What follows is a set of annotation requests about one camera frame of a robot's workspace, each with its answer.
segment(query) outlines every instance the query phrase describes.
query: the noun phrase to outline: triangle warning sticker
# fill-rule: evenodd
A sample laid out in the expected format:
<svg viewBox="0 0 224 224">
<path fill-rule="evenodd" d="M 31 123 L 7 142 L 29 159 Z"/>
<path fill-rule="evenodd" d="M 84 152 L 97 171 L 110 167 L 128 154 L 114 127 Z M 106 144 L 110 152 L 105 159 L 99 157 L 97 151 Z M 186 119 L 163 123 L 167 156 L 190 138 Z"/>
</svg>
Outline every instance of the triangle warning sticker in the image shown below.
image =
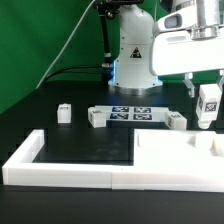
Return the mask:
<svg viewBox="0 0 224 224">
<path fill-rule="evenodd" d="M 138 48 L 136 47 L 135 50 L 133 51 L 131 58 L 142 58 Z"/>
</svg>

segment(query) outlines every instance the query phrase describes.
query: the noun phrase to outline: white frame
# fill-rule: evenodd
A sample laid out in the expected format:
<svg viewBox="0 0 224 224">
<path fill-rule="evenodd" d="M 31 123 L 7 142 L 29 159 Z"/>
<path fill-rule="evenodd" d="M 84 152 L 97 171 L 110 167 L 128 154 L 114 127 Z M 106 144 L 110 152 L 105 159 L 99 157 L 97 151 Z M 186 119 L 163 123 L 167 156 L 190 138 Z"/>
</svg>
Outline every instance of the white frame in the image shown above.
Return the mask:
<svg viewBox="0 0 224 224">
<path fill-rule="evenodd" d="M 34 130 L 2 167 L 3 181 L 22 186 L 224 192 L 224 135 L 203 132 L 213 141 L 212 150 L 206 150 L 194 147 L 198 134 L 136 129 L 134 165 L 112 166 L 32 163 L 44 145 L 44 131 Z"/>
</svg>

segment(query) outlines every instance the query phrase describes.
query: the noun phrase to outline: white block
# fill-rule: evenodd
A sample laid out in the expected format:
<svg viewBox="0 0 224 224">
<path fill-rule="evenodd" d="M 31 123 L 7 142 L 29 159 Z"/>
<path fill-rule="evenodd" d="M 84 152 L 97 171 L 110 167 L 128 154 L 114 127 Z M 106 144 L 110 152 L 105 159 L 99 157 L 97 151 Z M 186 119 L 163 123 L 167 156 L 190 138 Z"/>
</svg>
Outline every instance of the white block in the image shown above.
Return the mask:
<svg viewBox="0 0 224 224">
<path fill-rule="evenodd" d="M 179 112 L 168 111 L 165 113 L 165 124 L 172 130 L 186 130 L 187 119 Z"/>
<path fill-rule="evenodd" d="M 106 114 L 94 107 L 88 109 L 88 119 L 94 128 L 106 127 L 107 125 Z"/>
<path fill-rule="evenodd" d="M 218 156 L 224 157 L 224 134 L 214 137 L 213 147 Z"/>
<path fill-rule="evenodd" d="M 217 119 L 222 92 L 217 84 L 201 85 L 196 113 L 199 127 L 207 129 L 211 121 Z"/>
<path fill-rule="evenodd" d="M 215 133 L 201 132 L 195 135 L 195 147 L 197 149 L 211 150 L 213 147 Z"/>
<path fill-rule="evenodd" d="M 71 104 L 60 104 L 57 115 L 58 123 L 71 123 Z"/>
</svg>

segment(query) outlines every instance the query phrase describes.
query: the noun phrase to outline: black table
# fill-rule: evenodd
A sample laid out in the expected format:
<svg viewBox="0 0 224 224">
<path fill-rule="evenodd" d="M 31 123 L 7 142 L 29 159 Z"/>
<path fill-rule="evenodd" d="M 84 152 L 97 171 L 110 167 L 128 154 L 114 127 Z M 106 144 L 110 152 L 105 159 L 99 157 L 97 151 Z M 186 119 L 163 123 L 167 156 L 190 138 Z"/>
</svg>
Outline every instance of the black table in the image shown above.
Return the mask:
<svg viewBox="0 0 224 224">
<path fill-rule="evenodd" d="M 162 92 L 128 96 L 108 92 L 101 82 L 54 81 L 0 115 L 3 165 L 33 129 L 44 129 L 46 144 L 34 162 L 132 165 L 133 130 L 164 129 L 163 123 L 107 122 L 94 129 L 90 106 L 168 107 L 199 130 L 197 99 L 183 84 Z M 72 105 L 71 125 L 57 124 L 59 104 Z M 224 133 L 224 106 L 209 130 Z M 0 223 L 224 223 L 224 194 L 171 191 L 75 189 L 0 185 Z"/>
</svg>

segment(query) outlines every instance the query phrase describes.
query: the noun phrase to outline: green backdrop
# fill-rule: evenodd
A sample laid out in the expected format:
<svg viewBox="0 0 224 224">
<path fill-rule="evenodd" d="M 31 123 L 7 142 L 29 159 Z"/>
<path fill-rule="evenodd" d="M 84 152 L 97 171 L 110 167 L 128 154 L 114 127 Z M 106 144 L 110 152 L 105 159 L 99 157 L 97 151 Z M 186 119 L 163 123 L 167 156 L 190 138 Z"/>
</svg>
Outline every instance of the green backdrop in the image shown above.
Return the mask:
<svg viewBox="0 0 224 224">
<path fill-rule="evenodd" d="M 90 0 L 0 1 L 0 113 L 35 89 L 89 3 Z M 145 0 L 140 7 L 153 15 L 155 0 Z M 158 17 L 165 14 L 162 9 L 158 10 Z M 117 56 L 118 19 L 108 21 L 108 26 L 112 53 Z M 99 17 L 91 9 L 54 69 L 101 64 L 102 43 Z M 94 81 L 98 76 L 80 74 L 75 78 Z M 195 81 L 212 79 L 214 76 L 210 73 L 199 74 Z M 164 80 L 178 82 L 180 77 Z"/>
</svg>

